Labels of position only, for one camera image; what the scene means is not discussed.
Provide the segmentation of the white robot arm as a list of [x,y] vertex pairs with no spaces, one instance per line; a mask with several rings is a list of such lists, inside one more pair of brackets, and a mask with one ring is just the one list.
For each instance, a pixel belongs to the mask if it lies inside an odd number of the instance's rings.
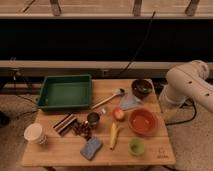
[[165,121],[169,121],[188,98],[213,113],[213,85],[206,81],[209,73],[208,65],[201,60],[175,66],[167,72],[167,84],[159,95]]

